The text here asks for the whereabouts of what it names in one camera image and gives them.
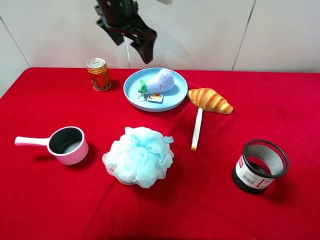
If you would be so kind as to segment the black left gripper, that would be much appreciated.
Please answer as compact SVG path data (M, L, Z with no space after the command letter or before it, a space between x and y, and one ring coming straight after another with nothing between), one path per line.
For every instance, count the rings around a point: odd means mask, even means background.
M122 34L142 34L130 44L145 64L153 60L157 32L150 29L138 14L134 0L97 0L94 7L99 19L96 24L119 46L124 42Z

